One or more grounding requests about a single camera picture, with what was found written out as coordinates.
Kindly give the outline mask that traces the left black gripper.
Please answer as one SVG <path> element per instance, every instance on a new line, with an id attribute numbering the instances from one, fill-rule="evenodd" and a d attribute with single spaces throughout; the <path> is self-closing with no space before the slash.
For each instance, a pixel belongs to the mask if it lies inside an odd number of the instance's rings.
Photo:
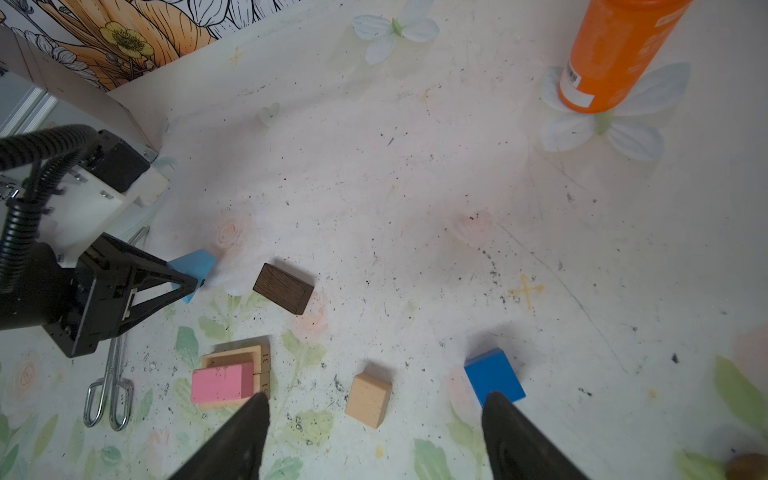
<path id="1" fill-rule="evenodd" d="M 73 268 L 35 242 L 15 289 L 1 295 L 1 329 L 41 327 L 66 357 L 89 355 L 197 287 L 196 277 L 107 233 Z"/>

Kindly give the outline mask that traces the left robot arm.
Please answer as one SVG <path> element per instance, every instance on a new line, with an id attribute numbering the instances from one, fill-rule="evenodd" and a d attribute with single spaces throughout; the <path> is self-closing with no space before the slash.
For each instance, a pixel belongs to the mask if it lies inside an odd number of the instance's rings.
<path id="1" fill-rule="evenodd" d="M 69 358 L 95 352 L 164 307 L 189 301 L 215 260 L 166 261 L 108 231 L 154 204 L 167 178 L 116 135 L 68 125 L 6 137 L 1 167 L 28 167 L 1 229 L 1 326 L 43 328 Z"/>

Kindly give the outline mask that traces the orange plastic bottle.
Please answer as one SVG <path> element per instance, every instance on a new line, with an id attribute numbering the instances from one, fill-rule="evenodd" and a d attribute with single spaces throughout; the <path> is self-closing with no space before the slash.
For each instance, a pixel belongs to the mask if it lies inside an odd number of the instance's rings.
<path id="1" fill-rule="evenodd" d="M 592 0 L 557 84 L 566 107 L 600 113 L 623 101 L 691 0 Z"/>

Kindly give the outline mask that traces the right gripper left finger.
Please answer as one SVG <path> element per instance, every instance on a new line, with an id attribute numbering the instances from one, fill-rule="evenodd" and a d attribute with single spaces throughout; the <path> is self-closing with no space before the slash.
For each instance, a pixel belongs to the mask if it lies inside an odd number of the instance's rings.
<path id="1" fill-rule="evenodd" d="M 268 397 L 256 393 L 170 479 L 258 479 L 269 424 Z"/>

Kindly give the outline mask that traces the dark brown block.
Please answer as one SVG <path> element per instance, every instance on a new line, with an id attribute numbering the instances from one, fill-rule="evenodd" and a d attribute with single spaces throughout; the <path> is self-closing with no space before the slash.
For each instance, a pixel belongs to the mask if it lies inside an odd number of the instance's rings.
<path id="1" fill-rule="evenodd" d="M 289 313 L 303 315 L 314 286 L 277 266 L 265 263 L 253 286 L 253 291 Z"/>

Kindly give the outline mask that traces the blue cube block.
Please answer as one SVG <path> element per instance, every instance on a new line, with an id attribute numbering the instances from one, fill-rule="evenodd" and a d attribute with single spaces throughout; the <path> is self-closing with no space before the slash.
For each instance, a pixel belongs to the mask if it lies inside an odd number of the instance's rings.
<path id="1" fill-rule="evenodd" d="M 493 392 L 500 392 L 511 402 L 526 397 L 505 352 L 500 348 L 467 360 L 464 370 L 482 407 Z"/>

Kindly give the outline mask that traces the pink block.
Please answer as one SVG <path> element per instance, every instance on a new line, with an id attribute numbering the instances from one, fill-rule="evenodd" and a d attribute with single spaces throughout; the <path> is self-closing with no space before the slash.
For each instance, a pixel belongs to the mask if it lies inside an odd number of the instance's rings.
<path id="1" fill-rule="evenodd" d="M 240 363 L 195 370 L 190 400 L 193 404 L 234 401 L 254 393 L 253 365 Z"/>

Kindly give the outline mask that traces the light blue triangular block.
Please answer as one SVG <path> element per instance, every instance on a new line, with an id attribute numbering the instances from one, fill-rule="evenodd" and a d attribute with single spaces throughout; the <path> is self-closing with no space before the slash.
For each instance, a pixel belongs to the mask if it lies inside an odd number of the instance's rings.
<path id="1" fill-rule="evenodd" d="M 190 303 L 197 291 L 203 286 L 206 278 L 216 265 L 216 262 L 217 258 L 213 254 L 207 250 L 199 249 L 167 263 L 167 266 L 171 269 L 182 274 L 190 275 L 197 281 L 194 290 L 182 299 L 184 303 Z"/>

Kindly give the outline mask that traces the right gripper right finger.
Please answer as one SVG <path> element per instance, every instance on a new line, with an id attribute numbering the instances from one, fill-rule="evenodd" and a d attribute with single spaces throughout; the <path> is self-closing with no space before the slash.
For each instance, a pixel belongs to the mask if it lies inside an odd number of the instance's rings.
<path id="1" fill-rule="evenodd" d="M 481 423 L 494 479 L 587 479 L 501 392 L 486 397 Z"/>

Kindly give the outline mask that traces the silver metal case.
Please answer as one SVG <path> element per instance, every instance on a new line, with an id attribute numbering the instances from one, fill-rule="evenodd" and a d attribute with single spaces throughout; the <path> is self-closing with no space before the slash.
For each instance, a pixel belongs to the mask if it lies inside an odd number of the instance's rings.
<path id="1" fill-rule="evenodd" d="M 125 107 L 5 26 L 1 27 L 1 67 L 93 117 L 102 129 L 130 143 L 149 161 L 157 157 L 159 150 Z"/>

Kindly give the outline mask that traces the metal tongs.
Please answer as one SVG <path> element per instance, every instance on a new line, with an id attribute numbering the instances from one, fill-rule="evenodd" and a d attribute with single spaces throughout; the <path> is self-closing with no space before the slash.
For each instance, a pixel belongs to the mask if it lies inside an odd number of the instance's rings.
<path id="1" fill-rule="evenodd" d="M 131 419 L 134 385 L 122 377 L 125 343 L 125 335 L 110 341 L 104 375 L 87 389 L 83 410 L 86 428 L 96 426 L 106 412 L 110 427 L 116 432 L 124 430 Z"/>

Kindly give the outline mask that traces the small wood cube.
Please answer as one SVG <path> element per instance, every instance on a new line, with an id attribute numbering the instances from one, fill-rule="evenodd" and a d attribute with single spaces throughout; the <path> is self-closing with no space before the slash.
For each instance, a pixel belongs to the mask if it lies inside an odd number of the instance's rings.
<path id="1" fill-rule="evenodd" d="M 385 418 L 391 391 L 391 383 L 368 373 L 360 373 L 352 382 L 345 414 L 372 429 L 378 429 Z"/>

